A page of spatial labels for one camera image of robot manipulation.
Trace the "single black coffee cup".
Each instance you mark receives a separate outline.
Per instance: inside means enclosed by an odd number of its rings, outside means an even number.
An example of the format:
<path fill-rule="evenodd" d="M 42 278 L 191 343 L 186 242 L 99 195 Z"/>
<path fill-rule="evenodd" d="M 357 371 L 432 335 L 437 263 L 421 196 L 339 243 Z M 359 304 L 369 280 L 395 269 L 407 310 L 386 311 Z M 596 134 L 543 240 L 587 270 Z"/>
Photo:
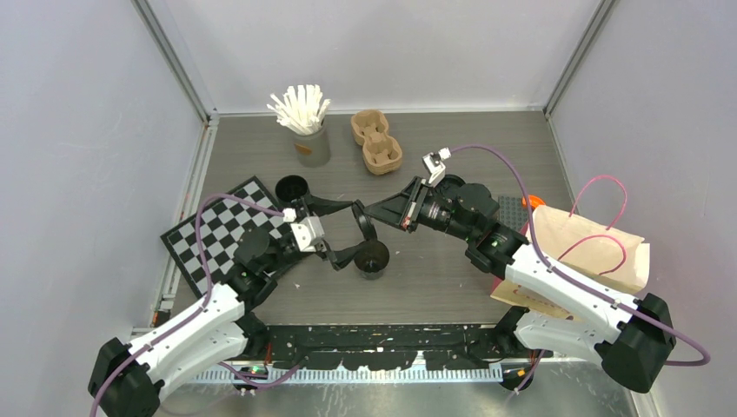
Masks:
<path fill-rule="evenodd" d="M 390 261 L 390 253 L 386 245 L 378 240 L 364 242 L 356 253 L 353 263 L 361 278 L 374 281 L 382 277 Z"/>

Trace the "black coffee lid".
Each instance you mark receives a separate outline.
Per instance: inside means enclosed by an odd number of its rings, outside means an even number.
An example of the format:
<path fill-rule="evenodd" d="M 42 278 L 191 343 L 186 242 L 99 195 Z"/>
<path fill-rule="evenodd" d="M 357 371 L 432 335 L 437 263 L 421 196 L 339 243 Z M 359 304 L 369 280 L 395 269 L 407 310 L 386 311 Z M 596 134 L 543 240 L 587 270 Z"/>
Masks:
<path fill-rule="evenodd" d="M 356 225 L 361 231 L 365 241 L 377 239 L 377 232 L 370 217 L 365 212 L 365 206 L 360 200 L 355 200 L 351 204 L 351 212 L 355 219 Z"/>

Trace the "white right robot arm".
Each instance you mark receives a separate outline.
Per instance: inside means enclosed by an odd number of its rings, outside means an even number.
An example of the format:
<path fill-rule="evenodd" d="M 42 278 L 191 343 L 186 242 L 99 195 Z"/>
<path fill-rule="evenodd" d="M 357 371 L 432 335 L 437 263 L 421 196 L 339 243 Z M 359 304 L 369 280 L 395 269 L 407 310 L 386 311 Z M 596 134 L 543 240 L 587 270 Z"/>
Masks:
<path fill-rule="evenodd" d="M 525 235 L 500 221 L 499 211 L 486 186 L 458 176 L 435 187 L 416 177 L 365 208 L 372 219 L 408 233 L 422 225 L 465 241 L 465 256 L 477 269 L 533 290 L 574 317 L 546 318 L 512 307 L 495 335 L 505 355 L 528 348 L 585 359 L 623 387 L 648 393 L 676 345 L 654 325 L 671 325 L 668 304 L 657 295 L 639 299 L 601 285 L 554 258 L 540 259 Z"/>

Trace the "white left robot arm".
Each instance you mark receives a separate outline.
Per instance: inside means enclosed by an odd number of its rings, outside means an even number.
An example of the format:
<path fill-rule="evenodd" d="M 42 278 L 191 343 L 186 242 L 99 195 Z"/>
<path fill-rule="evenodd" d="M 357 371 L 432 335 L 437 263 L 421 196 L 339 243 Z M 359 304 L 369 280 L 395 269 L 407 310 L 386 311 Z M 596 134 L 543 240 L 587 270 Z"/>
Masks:
<path fill-rule="evenodd" d="M 246 231 L 231 256 L 232 266 L 213 278 L 203 244 L 203 212 L 213 202 L 230 201 L 289 226 L 276 239 L 260 228 Z M 332 250 L 321 217 L 351 209 L 364 240 L 353 247 Z M 217 362 L 241 355 L 259 358 L 267 346 L 268 330 L 254 314 L 276 289 L 278 278 L 305 257 L 316 254 L 341 270 L 376 237 L 363 204 L 305 195 L 287 208 L 271 209 L 236 195 L 214 194 L 195 214 L 195 244 L 207 290 L 196 304 L 163 326 L 123 343 L 117 338 L 99 350 L 88 390 L 93 397 L 89 414 L 152 416 L 169 394 Z"/>

